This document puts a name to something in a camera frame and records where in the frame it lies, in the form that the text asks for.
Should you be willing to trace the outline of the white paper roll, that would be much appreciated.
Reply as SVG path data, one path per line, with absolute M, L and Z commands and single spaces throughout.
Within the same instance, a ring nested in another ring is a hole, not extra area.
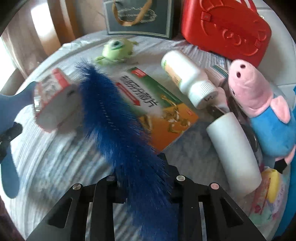
M 219 156 L 233 194 L 245 197 L 262 178 L 251 145 L 233 113 L 213 121 L 206 131 Z

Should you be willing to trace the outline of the small white teal box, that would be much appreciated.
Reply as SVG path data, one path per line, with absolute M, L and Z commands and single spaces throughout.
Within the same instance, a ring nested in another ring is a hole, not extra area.
M 219 65 L 212 65 L 204 70 L 216 87 L 223 87 L 228 80 L 228 72 Z

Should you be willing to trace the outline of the pink pig plush blue body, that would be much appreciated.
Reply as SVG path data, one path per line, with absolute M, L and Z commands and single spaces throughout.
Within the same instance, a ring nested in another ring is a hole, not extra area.
M 282 173 L 295 156 L 295 117 L 282 95 L 276 95 L 251 63 L 236 59 L 229 67 L 231 95 L 247 115 L 264 155 Z

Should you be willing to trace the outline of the light blue boomerang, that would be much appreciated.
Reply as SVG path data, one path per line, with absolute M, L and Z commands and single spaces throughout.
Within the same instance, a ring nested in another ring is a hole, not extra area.
M 22 125 L 15 119 L 25 106 L 34 103 L 36 84 L 33 81 L 16 95 L 1 95 L 1 182 L 6 196 L 11 199 L 18 195 L 20 188 L 20 178 L 11 154 L 11 141 L 23 131 Z

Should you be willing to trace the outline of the striped grey bed sheet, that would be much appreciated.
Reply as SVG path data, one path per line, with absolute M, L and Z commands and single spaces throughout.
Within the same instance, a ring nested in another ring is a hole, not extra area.
M 100 31 L 64 44 L 33 71 L 18 92 L 55 67 L 77 81 L 76 63 L 81 59 L 91 61 L 99 56 L 103 46 L 112 37 L 117 36 Z M 171 165 L 175 165 L 181 174 L 194 182 L 209 184 L 215 181 L 230 192 L 224 170 L 206 132 L 211 116 L 204 110 L 196 110 L 187 97 L 180 93 L 161 68 L 161 59 L 168 51 L 178 49 L 202 68 L 217 64 L 227 70 L 231 61 L 201 51 L 182 37 L 174 40 L 131 35 L 123 37 L 139 43 L 134 48 L 133 58 L 126 64 L 110 64 L 100 69 L 111 74 L 138 66 L 197 113 L 197 123 L 167 147 L 164 153 Z M 93 142 L 85 139 L 81 127 L 68 133 L 46 133 L 36 125 L 34 119 L 32 106 L 26 106 L 16 117 L 16 122 L 23 125 L 23 133 L 11 144 L 21 182 L 18 196 L 15 199 L 8 198 L 1 187 L 6 209 L 25 239 L 73 184 L 94 184 L 111 173 L 111 166 L 95 150 Z M 113 207 L 115 240 L 141 240 L 137 228 L 132 226 L 132 217 L 126 213 L 126 205 L 114 204 Z

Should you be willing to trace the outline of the blue fluffy duster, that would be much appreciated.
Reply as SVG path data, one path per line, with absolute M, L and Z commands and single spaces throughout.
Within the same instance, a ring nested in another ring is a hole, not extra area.
M 127 211 L 146 240 L 177 240 L 178 207 L 166 163 L 114 82 L 90 62 L 76 65 L 86 135 L 112 166 Z

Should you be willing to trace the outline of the white medicine bottle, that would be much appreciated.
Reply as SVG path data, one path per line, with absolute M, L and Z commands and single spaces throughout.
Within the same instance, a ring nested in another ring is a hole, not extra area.
M 206 72 L 182 51 L 167 52 L 161 66 L 195 108 L 205 108 L 218 96 L 218 88 L 209 80 Z

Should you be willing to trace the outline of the colourful pink toy packet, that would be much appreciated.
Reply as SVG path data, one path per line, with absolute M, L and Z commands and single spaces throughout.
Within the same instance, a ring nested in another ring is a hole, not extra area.
M 255 190 L 248 214 L 257 227 L 269 225 L 279 218 L 288 190 L 288 178 L 275 169 L 265 167 L 261 173 L 261 178 L 262 182 Z

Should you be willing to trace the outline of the green orange medicine box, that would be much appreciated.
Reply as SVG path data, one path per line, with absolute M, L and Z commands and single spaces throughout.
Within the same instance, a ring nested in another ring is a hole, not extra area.
M 199 118 L 184 102 L 137 67 L 112 75 L 111 80 L 147 130 L 150 144 L 159 152 Z

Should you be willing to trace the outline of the red plastic carry case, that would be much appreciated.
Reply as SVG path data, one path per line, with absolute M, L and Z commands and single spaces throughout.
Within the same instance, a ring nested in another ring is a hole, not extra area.
M 185 1 L 181 33 L 203 51 L 230 60 L 242 59 L 255 67 L 271 39 L 271 28 L 253 1 Z

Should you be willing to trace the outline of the dark green gift bag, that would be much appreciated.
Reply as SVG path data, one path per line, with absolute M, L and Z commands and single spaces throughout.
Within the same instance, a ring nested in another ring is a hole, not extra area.
M 104 1 L 109 35 L 137 35 L 171 39 L 174 1 Z

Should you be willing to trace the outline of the pink white small box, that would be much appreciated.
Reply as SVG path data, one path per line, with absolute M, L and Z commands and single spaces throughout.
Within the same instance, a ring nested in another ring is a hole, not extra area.
M 53 69 L 34 88 L 35 121 L 45 132 L 65 124 L 80 105 L 78 85 L 60 68 Z

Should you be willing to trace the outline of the wooden headboard frame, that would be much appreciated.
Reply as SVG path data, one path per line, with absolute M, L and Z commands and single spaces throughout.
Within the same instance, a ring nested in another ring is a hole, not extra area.
M 31 17 L 46 53 L 50 56 L 63 44 L 82 36 L 74 1 L 36 1 Z

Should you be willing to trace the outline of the green one-eyed monster plush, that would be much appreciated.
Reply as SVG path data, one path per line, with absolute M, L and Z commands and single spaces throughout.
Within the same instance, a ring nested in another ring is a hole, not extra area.
M 102 55 L 95 58 L 95 62 L 103 65 L 109 63 L 123 63 L 133 55 L 133 46 L 137 41 L 130 41 L 126 38 L 113 38 L 109 40 L 102 50 Z

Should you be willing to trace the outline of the blue storage bin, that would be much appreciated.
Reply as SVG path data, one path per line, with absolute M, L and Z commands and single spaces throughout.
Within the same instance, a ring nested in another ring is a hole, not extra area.
M 296 165 L 295 157 L 290 167 L 290 185 L 287 203 L 273 240 L 296 241 Z

